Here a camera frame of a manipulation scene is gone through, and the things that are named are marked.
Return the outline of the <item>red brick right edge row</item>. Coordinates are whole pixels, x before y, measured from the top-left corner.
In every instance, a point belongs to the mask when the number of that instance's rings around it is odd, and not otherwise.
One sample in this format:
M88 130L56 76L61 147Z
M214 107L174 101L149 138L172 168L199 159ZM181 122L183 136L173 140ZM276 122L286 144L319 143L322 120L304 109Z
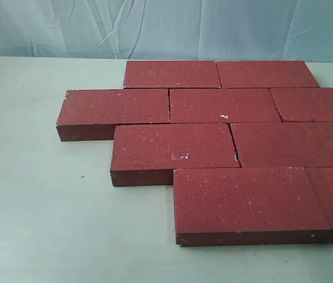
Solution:
M333 88L272 88L271 96L283 121L333 121Z

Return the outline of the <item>red brick under tilted one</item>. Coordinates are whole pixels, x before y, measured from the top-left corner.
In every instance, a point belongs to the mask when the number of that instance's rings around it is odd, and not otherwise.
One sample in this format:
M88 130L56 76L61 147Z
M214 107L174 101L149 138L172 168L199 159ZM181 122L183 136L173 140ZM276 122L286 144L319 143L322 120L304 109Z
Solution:
M215 61L127 61L124 88L220 88Z

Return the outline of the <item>red brick with white mark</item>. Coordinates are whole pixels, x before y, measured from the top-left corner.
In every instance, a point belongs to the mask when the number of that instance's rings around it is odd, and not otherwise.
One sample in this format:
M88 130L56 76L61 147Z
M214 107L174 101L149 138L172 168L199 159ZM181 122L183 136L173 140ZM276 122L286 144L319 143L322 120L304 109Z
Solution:
M172 123L280 122L267 88L188 88L170 90Z

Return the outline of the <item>red brick back row right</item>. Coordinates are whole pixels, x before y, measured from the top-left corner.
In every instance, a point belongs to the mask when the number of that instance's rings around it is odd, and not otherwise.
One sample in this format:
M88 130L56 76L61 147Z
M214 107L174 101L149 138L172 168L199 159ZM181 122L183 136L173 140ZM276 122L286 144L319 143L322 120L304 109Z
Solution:
M218 61L223 88L319 87L304 61Z

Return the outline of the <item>white wrinkled backdrop curtain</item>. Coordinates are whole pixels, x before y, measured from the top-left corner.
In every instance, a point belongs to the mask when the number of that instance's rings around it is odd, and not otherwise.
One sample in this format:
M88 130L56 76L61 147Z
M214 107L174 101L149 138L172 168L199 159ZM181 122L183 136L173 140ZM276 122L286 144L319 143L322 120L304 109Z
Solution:
M0 1L0 55L333 62L333 1Z

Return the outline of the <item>large red brick front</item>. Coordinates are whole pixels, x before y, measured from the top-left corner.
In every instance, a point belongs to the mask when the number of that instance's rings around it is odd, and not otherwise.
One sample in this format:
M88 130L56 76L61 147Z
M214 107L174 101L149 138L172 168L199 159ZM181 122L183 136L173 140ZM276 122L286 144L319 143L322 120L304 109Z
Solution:
M301 167L178 169L173 197L180 246L317 243L331 231Z

